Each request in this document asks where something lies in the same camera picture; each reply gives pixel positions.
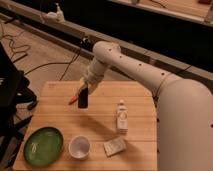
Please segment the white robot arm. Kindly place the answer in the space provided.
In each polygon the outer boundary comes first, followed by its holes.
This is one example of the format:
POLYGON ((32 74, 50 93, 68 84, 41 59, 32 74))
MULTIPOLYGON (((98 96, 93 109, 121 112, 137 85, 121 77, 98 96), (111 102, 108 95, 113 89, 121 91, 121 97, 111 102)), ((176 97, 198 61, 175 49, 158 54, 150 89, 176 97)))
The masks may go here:
POLYGON ((116 43, 99 41, 93 54, 82 88, 94 91, 114 66, 157 98, 159 171, 213 171, 213 94, 204 84, 126 56, 116 43))

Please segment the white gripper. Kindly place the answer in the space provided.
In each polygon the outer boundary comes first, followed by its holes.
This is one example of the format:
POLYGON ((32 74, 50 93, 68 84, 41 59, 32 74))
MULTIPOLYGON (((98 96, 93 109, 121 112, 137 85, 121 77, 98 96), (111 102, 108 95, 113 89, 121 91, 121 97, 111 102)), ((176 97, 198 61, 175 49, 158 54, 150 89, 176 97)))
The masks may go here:
POLYGON ((79 97, 80 93, 88 87, 88 94, 92 94, 98 87, 98 84, 103 80, 106 68, 98 68, 89 66, 86 72, 79 80, 76 96, 79 97))

